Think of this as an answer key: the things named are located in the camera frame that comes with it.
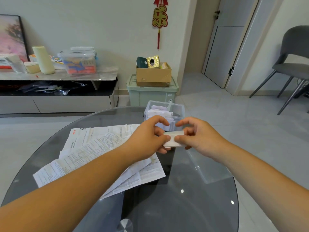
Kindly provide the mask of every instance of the forearm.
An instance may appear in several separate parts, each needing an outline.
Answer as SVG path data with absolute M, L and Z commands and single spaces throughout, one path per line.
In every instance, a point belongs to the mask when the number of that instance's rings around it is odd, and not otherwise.
M 72 231 L 101 195 L 133 164 L 123 148 L 0 208 L 4 231 Z
M 249 152 L 231 144 L 221 161 L 276 228 L 308 231 L 309 191 Z

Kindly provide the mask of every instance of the coffee table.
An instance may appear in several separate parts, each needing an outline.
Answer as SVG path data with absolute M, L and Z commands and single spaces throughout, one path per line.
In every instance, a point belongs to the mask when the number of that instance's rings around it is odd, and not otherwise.
M 137 124 L 145 107 L 119 107 L 64 127 L 33 153 L 16 175 L 2 206 L 37 189 L 33 174 L 59 157 L 72 128 Z M 195 150 L 158 153 L 166 177 L 98 200 L 74 231 L 237 232 L 238 197 L 229 171 Z

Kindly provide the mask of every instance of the white cylindrical vase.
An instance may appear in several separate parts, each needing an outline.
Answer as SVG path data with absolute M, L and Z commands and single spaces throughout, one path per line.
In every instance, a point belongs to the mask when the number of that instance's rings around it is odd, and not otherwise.
M 37 62 L 39 63 L 39 67 L 41 72 L 44 74 L 53 74 L 55 73 L 54 66 L 52 61 L 49 58 L 49 55 L 44 46 L 33 46 L 33 52 L 37 58 Z

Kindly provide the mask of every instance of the cabinet drawer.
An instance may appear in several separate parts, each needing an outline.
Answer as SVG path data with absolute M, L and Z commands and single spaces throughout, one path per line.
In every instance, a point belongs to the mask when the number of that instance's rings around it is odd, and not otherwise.
M 38 96 L 33 100 L 41 113 L 97 112 L 111 108 L 109 96 Z
M 0 113 L 39 113 L 39 110 L 30 96 L 0 96 Z

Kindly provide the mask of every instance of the left hand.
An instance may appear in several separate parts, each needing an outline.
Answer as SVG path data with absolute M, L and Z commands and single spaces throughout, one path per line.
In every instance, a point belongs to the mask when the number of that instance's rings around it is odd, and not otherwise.
M 134 162 L 145 160 L 152 156 L 156 151 L 166 154 L 171 148 L 162 145 L 169 140 L 169 135 L 163 135 L 164 130 L 155 126 L 156 123 L 169 125 L 168 121 L 162 116 L 153 116 L 141 123 L 133 132 L 131 137 L 121 147 L 125 148 Z

